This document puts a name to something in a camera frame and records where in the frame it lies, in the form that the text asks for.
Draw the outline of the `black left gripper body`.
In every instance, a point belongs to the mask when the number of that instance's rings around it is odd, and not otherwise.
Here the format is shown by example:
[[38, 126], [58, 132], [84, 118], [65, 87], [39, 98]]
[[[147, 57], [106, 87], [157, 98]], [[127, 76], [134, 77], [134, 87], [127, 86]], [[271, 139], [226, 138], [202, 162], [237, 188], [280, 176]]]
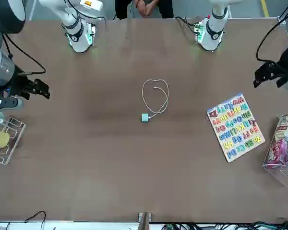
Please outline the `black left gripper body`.
[[282, 53], [279, 61], [273, 61], [273, 76], [288, 77], [288, 53]]

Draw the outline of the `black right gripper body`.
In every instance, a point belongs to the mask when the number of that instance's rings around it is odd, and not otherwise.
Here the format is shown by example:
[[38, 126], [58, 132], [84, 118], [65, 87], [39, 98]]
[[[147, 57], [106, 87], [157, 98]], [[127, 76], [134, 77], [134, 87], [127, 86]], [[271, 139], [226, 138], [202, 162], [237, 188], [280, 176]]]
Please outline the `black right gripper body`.
[[8, 96], [19, 96], [29, 99], [30, 94], [34, 91], [34, 85], [34, 81], [28, 79], [20, 68], [16, 68], [12, 78], [7, 83]]

